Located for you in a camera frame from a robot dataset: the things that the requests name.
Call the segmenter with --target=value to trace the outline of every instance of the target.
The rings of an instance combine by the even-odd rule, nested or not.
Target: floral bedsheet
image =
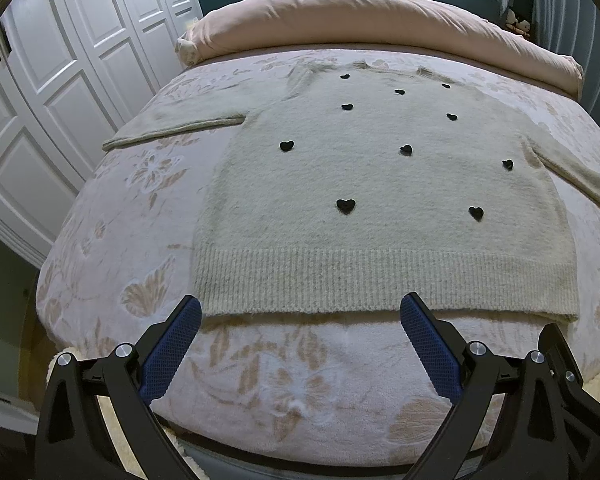
[[[316,46],[267,49],[207,62],[152,102],[190,97],[244,78],[284,77],[300,60],[410,70],[423,66],[545,123],[600,171],[600,129],[560,92],[476,63],[418,49]],[[40,275],[38,313],[49,335],[88,358],[135,342],[191,291],[194,228],[222,153],[240,126],[113,150],[81,190]],[[585,380],[600,371],[600,209],[553,176],[576,242],[580,319],[564,327]],[[438,313],[467,339],[524,356],[541,317]],[[487,442],[493,401],[476,445]],[[167,394],[152,409],[189,431],[273,457],[330,465],[411,463],[450,405],[437,397],[396,312],[208,317]]]

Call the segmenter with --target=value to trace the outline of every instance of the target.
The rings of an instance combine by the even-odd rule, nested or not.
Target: bolt head
[[[469,351],[474,355],[484,355],[487,352],[487,347],[480,341],[474,341],[469,345]]]
[[[116,348],[118,357],[127,357],[133,351],[133,347],[129,343],[123,343]]]
[[[533,350],[531,352],[531,354],[529,355],[529,357],[531,357],[531,360],[533,362],[538,363],[539,365],[544,363],[544,355],[542,354],[542,352],[539,352],[538,350]]]
[[[57,362],[58,362],[58,364],[59,364],[60,366],[67,366],[67,365],[68,365],[68,364],[71,362],[71,359],[72,359],[73,357],[74,357],[74,356],[72,356],[72,355],[71,355],[71,354],[69,354],[69,353],[64,353],[64,354],[62,354],[60,357],[58,357],[58,360],[57,360]]]

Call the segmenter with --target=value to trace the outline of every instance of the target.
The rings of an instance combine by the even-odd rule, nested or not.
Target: black heart
[[[336,206],[340,211],[342,211],[345,215],[351,213],[353,208],[356,206],[356,201],[350,198],[349,200],[339,199],[336,200]]]
[[[470,207],[469,214],[479,222],[482,219],[482,215],[484,215],[484,211],[481,207]]]

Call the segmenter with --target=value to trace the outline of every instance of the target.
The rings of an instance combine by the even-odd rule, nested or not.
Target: sweater
[[[600,174],[544,126],[428,70],[364,62],[301,63],[263,101],[190,103],[196,124],[245,117],[196,226],[207,314],[396,310],[413,290],[432,309],[578,317],[548,169],[599,206]]]

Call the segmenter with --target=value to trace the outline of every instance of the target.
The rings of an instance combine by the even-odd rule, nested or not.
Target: pink blanket
[[[579,98],[582,67],[459,7],[433,0],[244,0],[214,10],[178,40],[194,65],[255,48],[384,43],[487,63]]]

